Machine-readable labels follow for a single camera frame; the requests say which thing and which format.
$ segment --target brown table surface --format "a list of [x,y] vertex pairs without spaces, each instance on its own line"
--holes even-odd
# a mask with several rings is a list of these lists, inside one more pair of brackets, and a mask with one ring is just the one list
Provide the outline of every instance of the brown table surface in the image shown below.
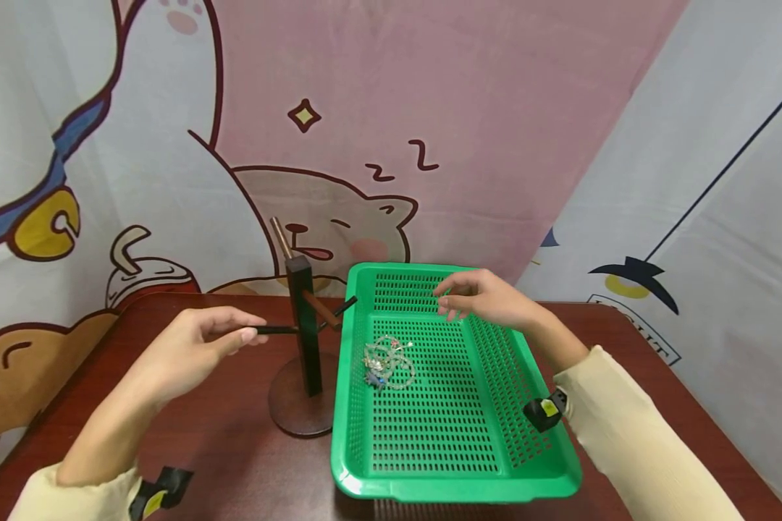
[[[341,302],[325,301],[331,307]],[[215,305],[257,313],[271,324],[292,322],[286,297],[160,294],[134,302],[0,469],[0,521],[25,479],[63,458],[93,408],[171,318],[183,308]],[[579,338],[603,345],[631,373],[747,520],[782,520],[779,500],[622,314],[598,304],[545,305]],[[321,335],[324,351],[336,353],[339,343],[333,331]],[[228,358],[203,385],[160,413],[140,451],[144,475],[155,478],[164,465],[195,474],[181,505],[151,520],[631,519],[608,479],[576,441],[584,481],[569,499],[507,506],[348,498],[332,482],[330,435],[293,439],[269,418],[269,383],[296,355],[294,336],[272,336],[268,344]],[[550,369],[539,365],[550,382]]]

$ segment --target sleeve cuff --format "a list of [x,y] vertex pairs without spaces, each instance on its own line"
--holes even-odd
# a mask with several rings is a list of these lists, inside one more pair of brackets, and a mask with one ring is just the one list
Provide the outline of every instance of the sleeve cuff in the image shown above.
[[135,466],[112,481],[87,487],[56,484],[58,465],[41,468],[29,477],[9,521],[125,521],[142,479]]
[[556,374],[554,383],[568,395],[565,417],[571,422],[577,416],[619,418],[654,408],[649,395],[601,346]]

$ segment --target cream sleeve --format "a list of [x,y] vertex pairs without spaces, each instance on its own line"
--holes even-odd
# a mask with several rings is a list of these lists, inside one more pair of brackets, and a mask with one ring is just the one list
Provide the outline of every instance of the cream sleeve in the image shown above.
[[634,520],[741,520],[649,396],[600,346],[554,381],[568,395],[573,433]]
[[59,487],[58,465],[31,475],[8,521],[130,521],[127,510],[142,483],[135,468],[101,485]]

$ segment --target wooden jewelry stand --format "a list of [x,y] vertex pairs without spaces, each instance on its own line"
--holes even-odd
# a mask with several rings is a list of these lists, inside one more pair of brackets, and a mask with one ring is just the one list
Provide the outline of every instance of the wooden jewelry stand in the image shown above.
[[[319,332],[327,326],[341,331],[338,317],[356,302],[356,297],[334,311],[327,309],[314,295],[313,269],[307,258],[293,255],[277,218],[270,219],[270,224],[285,254],[295,326],[264,326],[258,332],[297,335],[298,356],[281,368],[269,386],[269,415],[286,433],[311,438],[332,429],[338,372],[338,357],[319,352]],[[316,324],[316,314],[323,322]]]

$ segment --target wooden stand base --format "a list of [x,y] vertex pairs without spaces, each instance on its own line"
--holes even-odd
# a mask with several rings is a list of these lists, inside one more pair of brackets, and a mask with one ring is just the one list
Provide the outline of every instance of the wooden stand base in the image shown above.
[[319,354],[321,383],[324,385],[321,393],[308,398],[298,358],[287,362],[269,386],[269,415],[287,434],[313,438],[332,430],[338,358],[326,352]]

